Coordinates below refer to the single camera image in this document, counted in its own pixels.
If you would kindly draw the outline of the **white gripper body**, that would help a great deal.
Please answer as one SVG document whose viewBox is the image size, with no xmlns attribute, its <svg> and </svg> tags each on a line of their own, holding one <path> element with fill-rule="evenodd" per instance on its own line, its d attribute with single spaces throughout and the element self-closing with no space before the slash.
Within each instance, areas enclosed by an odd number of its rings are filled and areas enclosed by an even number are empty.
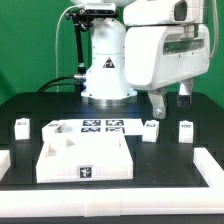
<svg viewBox="0 0 224 224">
<path fill-rule="evenodd" d="M 181 26 L 132 27 L 125 39 L 125 74 L 137 90 L 155 90 L 206 73 L 209 68 L 208 28 L 196 38 L 183 38 Z"/>
</svg>

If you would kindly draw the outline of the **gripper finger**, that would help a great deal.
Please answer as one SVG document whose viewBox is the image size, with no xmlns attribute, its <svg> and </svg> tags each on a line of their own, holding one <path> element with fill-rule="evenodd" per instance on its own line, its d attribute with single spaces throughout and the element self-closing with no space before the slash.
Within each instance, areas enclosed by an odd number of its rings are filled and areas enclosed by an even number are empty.
<svg viewBox="0 0 224 224">
<path fill-rule="evenodd" d="M 156 119 L 164 119 L 166 117 L 166 89 L 160 88 L 148 92 L 149 99 L 152 104 L 153 117 Z"/>
<path fill-rule="evenodd" d="M 186 108 L 191 105 L 194 80 L 186 79 L 180 82 L 180 88 L 177 95 L 177 106 Z"/>
</svg>

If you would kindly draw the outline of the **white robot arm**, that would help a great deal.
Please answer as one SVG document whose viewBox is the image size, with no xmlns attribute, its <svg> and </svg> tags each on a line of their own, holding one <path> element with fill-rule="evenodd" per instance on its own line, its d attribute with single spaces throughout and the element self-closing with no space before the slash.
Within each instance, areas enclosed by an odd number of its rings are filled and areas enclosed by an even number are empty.
<svg viewBox="0 0 224 224">
<path fill-rule="evenodd" d="M 166 117 L 166 87 L 180 85 L 177 105 L 191 104 L 194 78 L 210 62 L 204 0 L 70 0 L 78 33 L 89 30 L 92 64 L 82 98 L 115 105 L 146 91 L 153 116 Z"/>
</svg>

